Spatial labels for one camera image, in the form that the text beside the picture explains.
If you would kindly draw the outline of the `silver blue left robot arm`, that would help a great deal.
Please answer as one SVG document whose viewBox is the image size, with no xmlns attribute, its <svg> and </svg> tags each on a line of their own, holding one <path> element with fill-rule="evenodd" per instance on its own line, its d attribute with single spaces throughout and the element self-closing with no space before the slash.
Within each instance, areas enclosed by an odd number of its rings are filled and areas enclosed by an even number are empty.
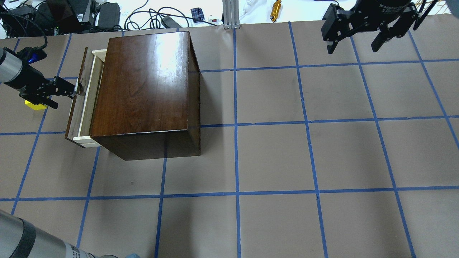
<svg viewBox="0 0 459 258">
<path fill-rule="evenodd" d="M 21 57 L 11 49 L 1 50 L 0 76 L 1 83 L 18 91 L 19 96 L 32 105 L 44 105 L 57 109 L 58 103 L 50 96 L 62 95 L 68 98 L 75 96 L 75 85 L 55 76 L 48 80 L 30 65 L 33 57 Z"/>
</svg>

